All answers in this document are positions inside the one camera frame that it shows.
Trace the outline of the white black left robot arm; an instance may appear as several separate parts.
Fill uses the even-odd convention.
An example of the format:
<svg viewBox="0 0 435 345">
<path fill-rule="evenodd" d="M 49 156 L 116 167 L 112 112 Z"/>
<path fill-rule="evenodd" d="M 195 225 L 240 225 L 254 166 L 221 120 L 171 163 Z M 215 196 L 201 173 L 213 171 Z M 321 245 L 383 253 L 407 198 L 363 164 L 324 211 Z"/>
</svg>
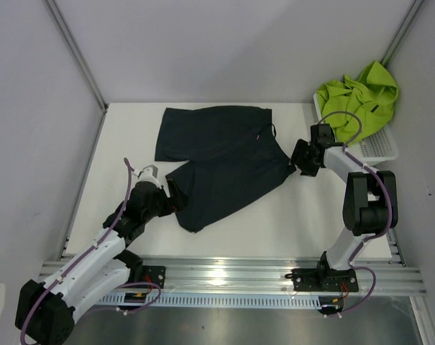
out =
<svg viewBox="0 0 435 345">
<path fill-rule="evenodd" d="M 154 178 L 129 185 L 91 244 L 42 282 L 23 285 L 15 318 L 20 343 L 63 344 L 78 320 L 114 289 L 161 292 L 162 282 L 146 276 L 142 258 L 128 247 L 152 219 L 182 211 L 187 203 L 173 180 L 166 188 Z"/>
</svg>

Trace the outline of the dark navy shorts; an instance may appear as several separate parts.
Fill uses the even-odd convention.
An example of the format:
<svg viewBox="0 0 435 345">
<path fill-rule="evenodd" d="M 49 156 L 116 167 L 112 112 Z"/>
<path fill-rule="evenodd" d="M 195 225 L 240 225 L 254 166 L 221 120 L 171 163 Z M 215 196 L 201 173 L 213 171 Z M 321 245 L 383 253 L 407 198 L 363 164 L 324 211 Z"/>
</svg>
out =
<svg viewBox="0 0 435 345">
<path fill-rule="evenodd" d="M 166 176 L 187 198 L 180 226 L 200 232 L 282 185 L 296 169 L 275 137 L 271 109 L 167 108 L 155 161 L 182 164 Z"/>
</svg>

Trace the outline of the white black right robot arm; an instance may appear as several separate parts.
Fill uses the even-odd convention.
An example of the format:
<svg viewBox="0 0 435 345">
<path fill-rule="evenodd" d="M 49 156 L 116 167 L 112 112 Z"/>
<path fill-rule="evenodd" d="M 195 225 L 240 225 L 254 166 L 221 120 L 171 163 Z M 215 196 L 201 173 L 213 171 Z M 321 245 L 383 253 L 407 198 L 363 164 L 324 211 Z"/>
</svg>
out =
<svg viewBox="0 0 435 345">
<path fill-rule="evenodd" d="M 377 171 L 353 156 L 345 144 L 337 142 L 328 124 L 310 127 L 311 140 L 299 139 L 290 162 L 302 175 L 317 176 L 327 168 L 345 183 L 342 218 L 344 230 L 325 251 L 316 268 L 293 270 L 294 282 L 316 283 L 331 290 L 341 280 L 350 280 L 353 261 L 367 244 L 385 236 L 398 222 L 395 174 Z"/>
</svg>

